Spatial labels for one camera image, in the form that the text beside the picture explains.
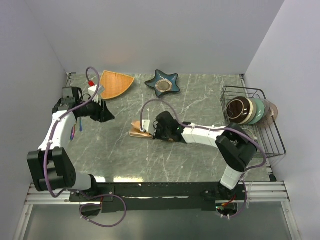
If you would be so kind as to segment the iridescent knife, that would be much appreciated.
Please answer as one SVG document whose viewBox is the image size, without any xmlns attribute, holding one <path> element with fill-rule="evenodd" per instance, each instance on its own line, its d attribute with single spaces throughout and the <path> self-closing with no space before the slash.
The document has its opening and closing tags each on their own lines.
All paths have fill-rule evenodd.
<svg viewBox="0 0 320 240">
<path fill-rule="evenodd" d="M 72 141 L 75 137 L 75 133 L 76 133 L 76 123 L 73 125 L 72 129 L 71 129 L 71 134 L 70 134 L 70 141 Z"/>
</svg>

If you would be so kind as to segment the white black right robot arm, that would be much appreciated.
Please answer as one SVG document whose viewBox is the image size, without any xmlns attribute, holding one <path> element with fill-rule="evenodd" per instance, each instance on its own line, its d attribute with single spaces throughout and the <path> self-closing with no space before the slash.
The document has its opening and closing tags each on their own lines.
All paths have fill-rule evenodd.
<svg viewBox="0 0 320 240">
<path fill-rule="evenodd" d="M 253 144 L 254 140 L 236 123 L 223 127 L 180 123 L 168 111 L 164 111 L 155 121 L 144 121 L 142 126 L 154 139 L 218 149 L 226 162 L 226 168 L 212 194 L 226 200 L 236 194 L 236 186 L 258 150 Z"/>
</svg>

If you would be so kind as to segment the peach satin napkin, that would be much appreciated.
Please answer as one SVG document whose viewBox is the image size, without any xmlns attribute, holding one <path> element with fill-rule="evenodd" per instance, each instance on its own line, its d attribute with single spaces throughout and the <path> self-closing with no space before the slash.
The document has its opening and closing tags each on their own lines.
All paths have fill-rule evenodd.
<svg viewBox="0 0 320 240">
<path fill-rule="evenodd" d="M 152 138 L 153 136 L 147 132 L 142 132 L 140 129 L 140 121 L 136 120 L 131 123 L 131 129 L 129 131 L 129 136 L 135 138 Z"/>
</svg>

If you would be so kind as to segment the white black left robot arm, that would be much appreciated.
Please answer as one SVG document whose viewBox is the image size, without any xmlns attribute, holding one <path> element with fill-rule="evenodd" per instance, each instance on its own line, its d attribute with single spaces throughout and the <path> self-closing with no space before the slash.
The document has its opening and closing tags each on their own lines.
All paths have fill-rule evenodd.
<svg viewBox="0 0 320 240">
<path fill-rule="evenodd" d="M 52 109 L 52 122 L 44 141 L 36 151 L 27 155 L 37 191 L 74 190 L 81 191 L 88 201 L 97 199 L 99 188 L 95 177 L 76 171 L 66 149 L 79 118 L 89 117 L 99 123 L 115 119 L 106 102 L 99 99 L 103 91 L 102 86 L 91 86 L 88 89 L 90 98 L 84 101 L 84 94 L 79 87 L 62 89 L 62 98 Z"/>
</svg>

